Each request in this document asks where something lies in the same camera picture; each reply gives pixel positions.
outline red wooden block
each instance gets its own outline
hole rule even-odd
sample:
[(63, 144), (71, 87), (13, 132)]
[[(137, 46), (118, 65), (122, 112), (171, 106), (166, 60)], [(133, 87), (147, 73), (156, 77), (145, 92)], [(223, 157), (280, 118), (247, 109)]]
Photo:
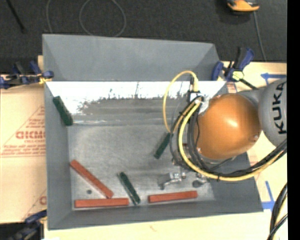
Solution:
[(70, 166), (81, 175), (86, 181), (91, 183), (95, 188), (102, 192), (106, 198), (112, 198), (114, 193), (98, 180), (91, 172), (84, 168), (77, 160), (72, 160)]
[(148, 196), (149, 203), (167, 202), (183, 199), (194, 199), (198, 197), (197, 191), (184, 191), (164, 194), (153, 194)]
[(75, 208), (115, 207), (128, 205), (128, 198), (78, 199), (74, 201)]

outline yellow cable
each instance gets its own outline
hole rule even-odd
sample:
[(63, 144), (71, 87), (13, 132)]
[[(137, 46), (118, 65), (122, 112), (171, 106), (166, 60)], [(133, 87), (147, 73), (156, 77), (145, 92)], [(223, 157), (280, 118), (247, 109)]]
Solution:
[(180, 72), (179, 74), (177, 74), (170, 82), (170, 84), (168, 85), (168, 87), (166, 88), (165, 90), (165, 93), (164, 93), (164, 96), (163, 96), (163, 104), (162, 104), (162, 114), (163, 114), (163, 120), (164, 120), (164, 125), (165, 125), (165, 128), (167, 129), (167, 131), (169, 133), (172, 133), (171, 130), (170, 130), (170, 127), (168, 125), (168, 122), (167, 122), (167, 114), (166, 114), (166, 103), (167, 103), (167, 96), (168, 96), (168, 93), (169, 93), (169, 90), (171, 88), (171, 86), (173, 85), (173, 83), (179, 78), (181, 77), (182, 75), (185, 75), (185, 74), (190, 74), (193, 76), (194, 78), (194, 82), (193, 82), (193, 85), (192, 85), (192, 91), (194, 92), (198, 92), (199, 91), (199, 80), (196, 76), (196, 74), (190, 70), (185, 70), (185, 71), (182, 71)]
[(185, 116), (183, 122), (181, 123), (180, 126), (180, 133), (178, 136), (178, 144), (179, 144), (179, 148), (180, 148), (180, 153), (181, 156), (183, 158), (183, 160), (186, 162), (186, 164), (193, 169), (195, 172), (200, 173), (208, 178), (212, 178), (215, 180), (220, 180), (220, 181), (228, 181), (228, 182), (235, 182), (235, 181), (243, 181), (246, 179), (249, 179), (257, 174), (259, 174), (260, 172), (262, 172), (264, 169), (266, 169), (268, 166), (270, 166), (271, 164), (273, 164), (275, 162), (275, 160), (283, 153), (283, 151), (279, 152), (279, 154), (275, 155), (272, 159), (270, 159), (269, 161), (267, 161), (263, 166), (261, 166), (259, 169), (254, 170), (253, 172), (247, 173), (246, 175), (242, 175), (242, 176), (236, 176), (236, 177), (225, 177), (225, 176), (218, 176), (209, 172), (206, 172), (200, 168), (198, 168), (197, 166), (195, 166), (188, 158), (187, 155), (185, 153), (185, 150), (183, 148), (183, 132), (185, 130), (186, 124), (189, 121), (190, 117), (192, 116), (192, 114), (199, 108), (200, 103), (197, 102), (192, 109), (190, 110), (190, 112)]

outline black cable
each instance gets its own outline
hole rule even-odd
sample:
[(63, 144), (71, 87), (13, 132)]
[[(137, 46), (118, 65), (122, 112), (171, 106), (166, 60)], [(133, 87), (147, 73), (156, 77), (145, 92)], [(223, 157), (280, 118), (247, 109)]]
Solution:
[(265, 51), (264, 51), (264, 46), (263, 46), (262, 41), (261, 41), (259, 24), (258, 24), (258, 20), (257, 20), (257, 14), (256, 14), (255, 11), (253, 12), (253, 18), (254, 18), (254, 26), (255, 26), (255, 30), (256, 30), (256, 35), (257, 35), (258, 43), (259, 43), (261, 53), (262, 53), (262, 56), (263, 56), (263, 60), (266, 62), (267, 58), (266, 58), (266, 54), (265, 54)]
[(24, 26), (23, 23), (21, 22), (21, 20), (20, 20), (20, 18), (19, 18), (19, 16), (18, 16), (18, 14), (17, 14), (17, 12), (16, 12), (16, 10), (15, 10), (13, 4), (11, 3), (11, 1), (10, 1), (10, 0), (5, 0), (5, 1), (7, 2), (8, 6), (9, 6), (9, 8), (10, 8), (10, 10), (11, 10), (11, 12), (12, 12), (12, 14), (13, 14), (15, 20), (16, 20), (16, 22), (18, 23), (18, 25), (19, 25), (19, 27), (20, 27), (20, 29), (21, 29), (21, 32), (22, 32), (23, 34), (27, 33), (27, 29), (25, 28), (25, 26)]
[[(190, 134), (189, 136), (192, 136), (193, 135), (192, 133), (193, 133), (193, 131), (190, 131), (190, 133), (188, 132), (188, 134)], [(171, 142), (170, 142), (170, 150), (171, 150), (173, 156), (176, 156), (176, 154), (173, 153), (172, 143)], [(195, 148), (193, 137), (190, 138), (190, 142), (188, 143), (188, 151), (189, 151), (189, 154), (191, 155), (191, 157), (193, 157), (193, 155), (197, 155), (198, 156), (197, 149)], [(253, 166), (251, 166), (249, 168), (246, 168), (246, 169), (241, 169), (241, 170), (233, 171), (233, 172), (230, 172), (230, 173), (220, 173), (220, 172), (215, 172), (212, 168), (208, 168), (205, 163), (200, 163), (200, 167), (201, 167), (202, 170), (206, 171), (207, 173), (216, 175), (218, 177), (236, 178), (236, 177), (240, 177), (240, 176), (244, 176), (244, 175), (253, 173), (254, 171), (256, 171), (256, 170), (260, 169), (262, 166), (264, 166), (269, 160), (271, 160), (274, 157), (276, 157), (276, 156), (279, 155), (273, 161), (273, 163), (276, 162), (281, 157), (283, 157), (286, 154), (286, 152), (287, 152), (287, 139), (285, 139), (281, 144), (279, 144), (273, 151), (271, 151), (262, 160), (260, 160), (259, 162), (257, 162)]]
[(272, 208), (272, 213), (271, 213), (271, 220), (270, 220), (270, 232), (274, 229), (276, 221), (278, 219), (278, 215), (281, 211), (282, 205), (285, 201), (285, 199), (288, 196), (288, 183), (286, 183), (282, 190), (280, 191), (274, 205)]
[(280, 221), (274, 226), (274, 228), (271, 230), (268, 238), (266, 240), (272, 240), (277, 233), (278, 229), (285, 223), (285, 221), (288, 219), (288, 214), (284, 215)]

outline green block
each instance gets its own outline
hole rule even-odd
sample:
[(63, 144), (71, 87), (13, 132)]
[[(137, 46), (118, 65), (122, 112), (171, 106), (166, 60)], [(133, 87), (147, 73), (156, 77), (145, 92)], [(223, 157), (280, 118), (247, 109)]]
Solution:
[(64, 102), (62, 101), (60, 96), (53, 97), (53, 103), (58, 110), (62, 121), (66, 126), (72, 126), (74, 124), (74, 120), (70, 114), (70, 112), (67, 110)]
[(161, 157), (161, 155), (163, 154), (163, 152), (165, 151), (166, 147), (168, 146), (169, 142), (170, 142), (170, 136), (171, 133), (167, 133), (166, 136), (164, 137), (162, 143), (160, 144), (159, 148), (156, 150), (154, 157), (156, 159), (159, 159)]

